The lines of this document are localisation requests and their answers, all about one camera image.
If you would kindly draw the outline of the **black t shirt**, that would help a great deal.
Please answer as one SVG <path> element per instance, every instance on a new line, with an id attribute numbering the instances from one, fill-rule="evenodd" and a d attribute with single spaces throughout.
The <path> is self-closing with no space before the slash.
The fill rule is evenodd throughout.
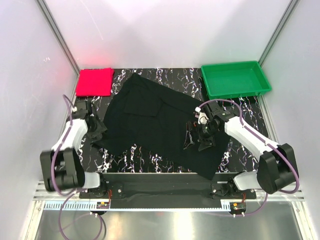
<path id="1" fill-rule="evenodd" d="M 159 154 L 200 176 L 211 180 L 227 150 L 230 136 L 215 137 L 215 146 L 199 151 L 184 147 L 187 122 L 195 122 L 194 110 L 202 102 L 182 92 L 133 73 L 123 84 L 107 110 L 103 123 L 107 131 L 93 145 L 119 156 L 133 144 Z"/>

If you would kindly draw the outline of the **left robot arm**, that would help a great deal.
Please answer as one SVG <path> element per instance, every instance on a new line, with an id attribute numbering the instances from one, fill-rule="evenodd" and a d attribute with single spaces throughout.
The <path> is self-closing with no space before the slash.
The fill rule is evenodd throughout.
<path id="1" fill-rule="evenodd" d="M 39 157 L 48 192 L 63 195 L 62 191 L 86 189 L 97 198 L 108 193 L 103 175 L 85 171 L 77 153 L 84 137 L 101 137 L 106 130 L 100 118 L 93 113 L 84 118 L 74 115 L 65 123 L 58 142 L 50 150 L 42 151 Z"/>

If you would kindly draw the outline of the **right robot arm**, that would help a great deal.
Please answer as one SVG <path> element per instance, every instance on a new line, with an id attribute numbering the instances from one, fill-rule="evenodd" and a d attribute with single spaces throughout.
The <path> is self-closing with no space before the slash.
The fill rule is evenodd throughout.
<path id="1" fill-rule="evenodd" d="M 239 198 L 249 189 L 261 189 L 269 195 L 276 192 L 294 194 L 299 190 L 299 173 L 292 146 L 280 145 L 258 133 L 241 115 L 200 111 L 196 119 L 187 124 L 187 136 L 198 140 L 200 151 L 217 147 L 218 134 L 224 134 L 240 142 L 258 160 L 257 170 L 238 173 L 228 182 L 230 197 Z"/>

